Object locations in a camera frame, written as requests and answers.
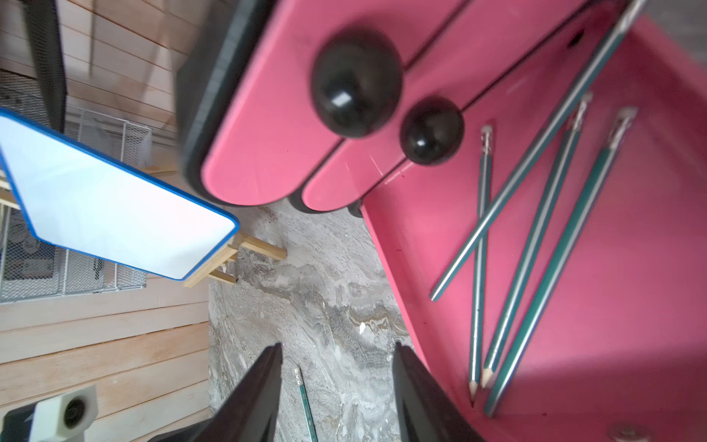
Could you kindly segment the black drawer cabinet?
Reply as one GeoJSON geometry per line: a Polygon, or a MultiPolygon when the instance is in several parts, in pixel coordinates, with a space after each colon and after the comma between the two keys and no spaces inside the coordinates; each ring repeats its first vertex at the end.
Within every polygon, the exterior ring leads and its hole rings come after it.
{"type": "Polygon", "coordinates": [[[302,195],[337,136],[309,96],[320,46],[380,1],[214,1],[175,73],[187,182],[224,206],[302,195]]]}

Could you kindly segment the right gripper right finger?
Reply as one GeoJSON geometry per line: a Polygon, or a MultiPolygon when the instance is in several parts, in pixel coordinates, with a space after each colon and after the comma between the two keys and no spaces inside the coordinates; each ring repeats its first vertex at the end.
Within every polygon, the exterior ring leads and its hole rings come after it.
{"type": "Polygon", "coordinates": [[[403,441],[481,441],[414,350],[397,343],[392,372],[403,441]]]}

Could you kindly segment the pink bottom drawer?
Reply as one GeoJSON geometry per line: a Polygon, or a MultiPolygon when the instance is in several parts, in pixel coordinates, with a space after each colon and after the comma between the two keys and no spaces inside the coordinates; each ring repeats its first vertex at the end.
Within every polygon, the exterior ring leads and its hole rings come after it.
{"type": "Polygon", "coordinates": [[[500,191],[620,12],[572,16],[466,112],[458,154],[404,163],[362,211],[416,352],[488,441],[706,438],[706,71],[644,15],[593,101],[522,302],[530,304],[619,111],[637,110],[587,224],[493,417],[467,386],[473,262],[430,293],[477,220],[480,131],[500,191]]]}

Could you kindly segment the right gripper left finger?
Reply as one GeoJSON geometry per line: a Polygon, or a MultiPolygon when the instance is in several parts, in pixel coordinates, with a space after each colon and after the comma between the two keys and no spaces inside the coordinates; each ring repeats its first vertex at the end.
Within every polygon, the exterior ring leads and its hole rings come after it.
{"type": "Polygon", "coordinates": [[[151,438],[155,441],[273,441],[282,387],[283,348],[266,347],[217,413],[202,422],[151,438]]]}

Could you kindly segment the green pencil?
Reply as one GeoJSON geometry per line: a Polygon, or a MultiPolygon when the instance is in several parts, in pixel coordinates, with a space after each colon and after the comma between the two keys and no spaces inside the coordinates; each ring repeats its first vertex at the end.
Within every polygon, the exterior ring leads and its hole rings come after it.
{"type": "Polygon", "coordinates": [[[517,335],[506,355],[506,359],[496,376],[491,393],[486,400],[484,414],[489,418],[495,415],[506,389],[509,387],[511,380],[520,366],[533,333],[535,333],[538,328],[541,317],[550,302],[552,293],[560,281],[563,270],[574,250],[574,246],[576,246],[592,208],[611,172],[612,164],[617,156],[622,140],[638,112],[639,110],[635,106],[627,106],[619,110],[611,133],[609,134],[607,144],[605,147],[602,147],[598,153],[593,168],[574,205],[574,210],[565,225],[563,234],[553,251],[546,271],[539,282],[539,286],[528,306],[528,311],[523,322],[521,322],[517,335]]]}
{"type": "Polygon", "coordinates": [[[307,430],[309,431],[309,438],[311,442],[318,442],[319,438],[317,435],[317,430],[314,424],[313,415],[311,411],[311,406],[309,403],[309,396],[307,396],[307,388],[304,382],[303,374],[300,366],[295,368],[296,383],[298,384],[301,401],[303,404],[303,410],[305,418],[307,421],[307,430]]]}
{"type": "Polygon", "coordinates": [[[563,188],[567,171],[572,162],[582,126],[587,116],[587,109],[594,94],[592,91],[585,93],[580,99],[572,116],[568,119],[567,127],[563,133],[563,139],[552,164],[551,172],[546,180],[541,200],[533,219],[533,223],[528,234],[525,247],[508,290],[506,301],[501,315],[495,327],[495,334],[486,355],[482,369],[481,387],[486,389],[493,375],[498,369],[501,356],[506,347],[507,339],[510,335],[513,321],[517,315],[521,299],[528,285],[528,280],[532,274],[541,243],[543,242],[547,228],[556,206],[557,200],[563,188]]]}
{"type": "MultiPolygon", "coordinates": [[[[493,127],[484,125],[481,130],[482,150],[479,163],[479,186],[477,212],[482,218],[491,198],[493,127]]],[[[469,397],[474,404],[482,378],[482,334],[484,315],[484,292],[486,279],[486,237],[482,236],[474,255],[472,285],[471,341],[469,342],[469,397]]]]}
{"type": "Polygon", "coordinates": [[[504,207],[519,188],[520,184],[525,180],[545,149],[555,138],[561,126],[567,121],[572,110],[578,105],[582,96],[588,92],[598,74],[607,62],[609,62],[613,53],[629,33],[631,27],[633,27],[633,24],[635,24],[636,20],[638,20],[640,15],[644,12],[646,5],[647,2],[644,0],[628,2],[615,24],[605,33],[589,60],[579,71],[570,88],[568,88],[567,92],[563,95],[562,100],[552,111],[545,125],[539,130],[519,162],[517,162],[515,169],[513,169],[508,176],[499,193],[497,193],[484,213],[479,216],[473,231],[469,234],[469,237],[467,237],[462,244],[454,259],[436,282],[430,293],[430,300],[438,301],[443,296],[458,271],[479,245],[483,235],[487,233],[493,222],[495,222],[495,219],[497,219],[504,210],[504,207]]]}

